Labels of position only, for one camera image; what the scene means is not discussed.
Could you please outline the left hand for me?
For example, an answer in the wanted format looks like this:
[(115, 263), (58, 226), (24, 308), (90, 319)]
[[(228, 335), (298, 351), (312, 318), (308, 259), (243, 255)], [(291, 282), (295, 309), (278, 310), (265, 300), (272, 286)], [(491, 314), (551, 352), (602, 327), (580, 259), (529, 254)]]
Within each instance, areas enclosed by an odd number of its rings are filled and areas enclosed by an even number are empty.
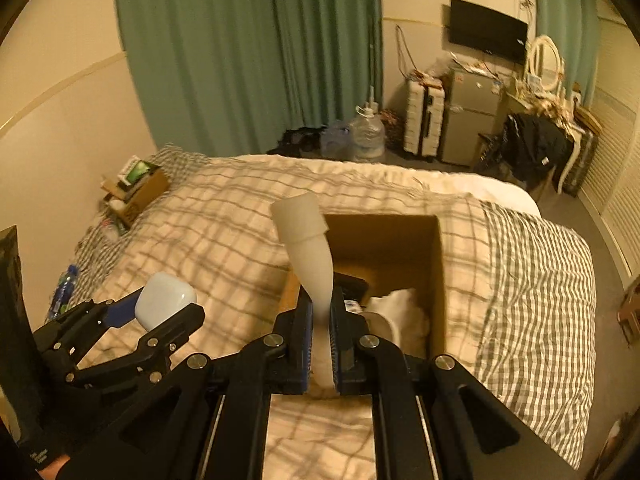
[(55, 480), (63, 466), (70, 460), (70, 456), (62, 455), (47, 466), (38, 470), (39, 477), (42, 480)]

